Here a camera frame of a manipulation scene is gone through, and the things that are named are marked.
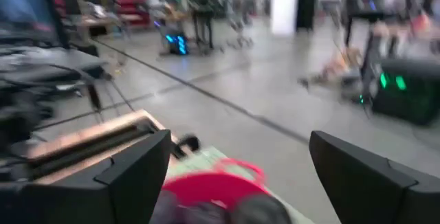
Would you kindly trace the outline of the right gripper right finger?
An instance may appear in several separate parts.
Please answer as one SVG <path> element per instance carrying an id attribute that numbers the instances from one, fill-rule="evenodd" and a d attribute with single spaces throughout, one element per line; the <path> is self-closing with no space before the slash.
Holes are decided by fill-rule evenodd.
<path id="1" fill-rule="evenodd" d="M 439 178 L 323 131 L 309 152 L 341 223 L 439 224 Z"/>

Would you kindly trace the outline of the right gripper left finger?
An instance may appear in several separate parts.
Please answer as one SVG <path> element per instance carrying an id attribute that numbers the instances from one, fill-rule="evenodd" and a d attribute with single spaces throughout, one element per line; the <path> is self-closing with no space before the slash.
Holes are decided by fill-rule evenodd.
<path id="1" fill-rule="evenodd" d="M 148 223 L 172 150 L 156 132 L 92 166 L 50 184 L 1 187 L 1 224 Z"/>

